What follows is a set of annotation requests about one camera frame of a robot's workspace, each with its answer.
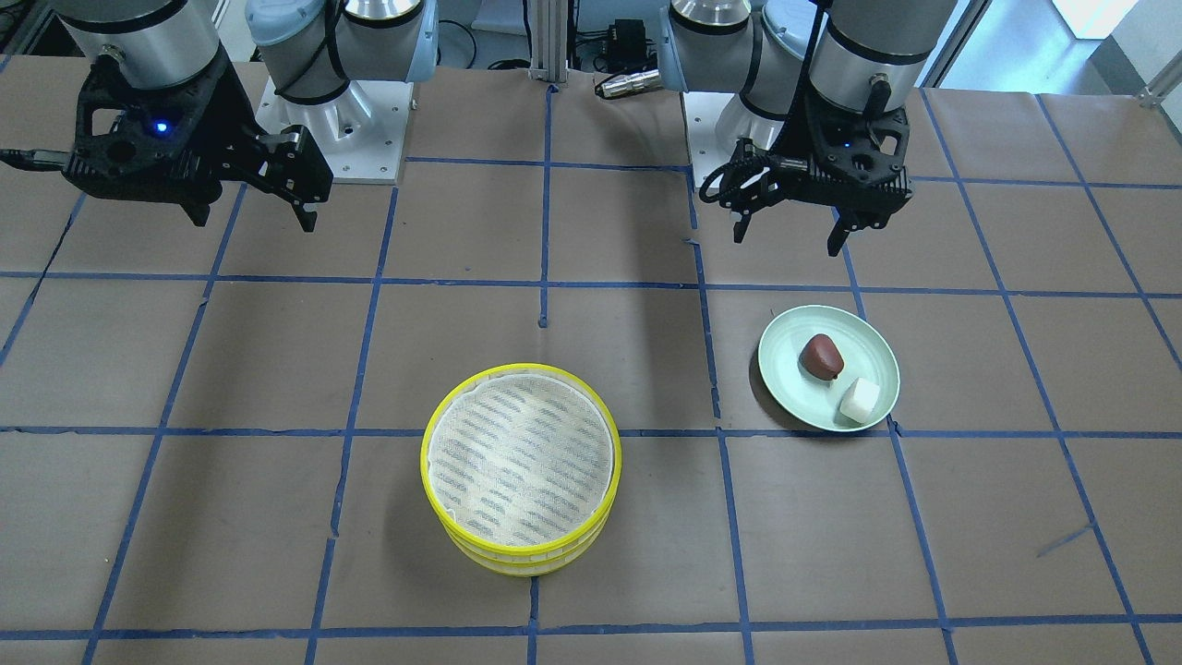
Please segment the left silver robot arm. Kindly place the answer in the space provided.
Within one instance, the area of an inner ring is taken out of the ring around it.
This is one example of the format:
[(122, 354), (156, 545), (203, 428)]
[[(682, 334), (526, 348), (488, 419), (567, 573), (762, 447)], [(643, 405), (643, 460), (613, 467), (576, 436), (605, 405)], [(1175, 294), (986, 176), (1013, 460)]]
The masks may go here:
[(830, 256), (881, 230), (913, 198), (905, 102), (953, 1), (671, 1), (662, 12), (664, 89), (730, 97), (721, 164), (699, 198), (730, 211), (741, 243), (784, 201), (832, 208)]

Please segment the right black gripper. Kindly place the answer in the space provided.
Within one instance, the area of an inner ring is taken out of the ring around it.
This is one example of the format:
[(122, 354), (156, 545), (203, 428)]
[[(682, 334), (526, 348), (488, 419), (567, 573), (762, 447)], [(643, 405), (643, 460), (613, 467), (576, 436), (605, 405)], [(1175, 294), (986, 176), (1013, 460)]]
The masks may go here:
[(193, 79), (160, 90), (131, 87), (113, 56), (98, 56), (63, 176), (90, 197), (180, 206), (199, 226), (225, 181), (245, 181), (282, 198), (305, 233), (333, 182), (307, 126), (264, 133), (222, 46)]

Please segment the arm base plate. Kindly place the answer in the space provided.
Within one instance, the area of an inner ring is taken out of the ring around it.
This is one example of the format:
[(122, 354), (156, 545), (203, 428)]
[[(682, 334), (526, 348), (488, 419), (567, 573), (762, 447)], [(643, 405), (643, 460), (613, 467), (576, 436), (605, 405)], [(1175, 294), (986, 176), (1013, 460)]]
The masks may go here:
[(688, 91), (681, 97), (694, 193), (717, 193), (715, 184), (704, 187), (706, 177), (730, 159), (740, 139), (768, 151), (785, 125), (751, 111), (738, 93)]
[(408, 82), (351, 82), (337, 100), (300, 105), (275, 94), (269, 82), (255, 118), (269, 132), (309, 128), (335, 184), (396, 185), (415, 92), (416, 85)]

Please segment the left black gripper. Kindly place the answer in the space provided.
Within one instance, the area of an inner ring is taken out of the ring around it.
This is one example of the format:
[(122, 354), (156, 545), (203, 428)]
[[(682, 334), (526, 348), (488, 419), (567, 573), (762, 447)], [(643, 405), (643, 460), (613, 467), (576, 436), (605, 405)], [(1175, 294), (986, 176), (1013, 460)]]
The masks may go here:
[[(892, 89), (870, 89), (860, 111), (825, 100), (816, 89), (798, 94), (790, 122), (780, 132), (780, 148), (806, 163), (794, 198), (833, 208), (837, 220), (826, 240), (836, 257), (855, 232), (882, 230), (913, 198), (905, 168), (911, 138), (904, 107), (886, 110)], [(743, 243), (755, 211), (768, 189), (766, 177), (786, 170), (786, 156), (761, 149), (752, 139), (736, 139), (730, 158), (715, 170), (717, 206), (733, 219), (733, 241)]]

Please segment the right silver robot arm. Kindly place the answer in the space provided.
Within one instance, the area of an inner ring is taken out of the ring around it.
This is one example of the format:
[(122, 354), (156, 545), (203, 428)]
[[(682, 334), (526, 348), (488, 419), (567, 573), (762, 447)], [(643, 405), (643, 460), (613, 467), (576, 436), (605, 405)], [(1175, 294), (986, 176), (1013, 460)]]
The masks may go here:
[(70, 151), (5, 151), (95, 198), (178, 206), (203, 226), (225, 181), (291, 206), (312, 232), (329, 200), (326, 151), (358, 138), (362, 80), (423, 82), (436, 65), (434, 1), (249, 1), (252, 41), (291, 109), (269, 132), (212, 18), (194, 1), (54, 1), (90, 59)]

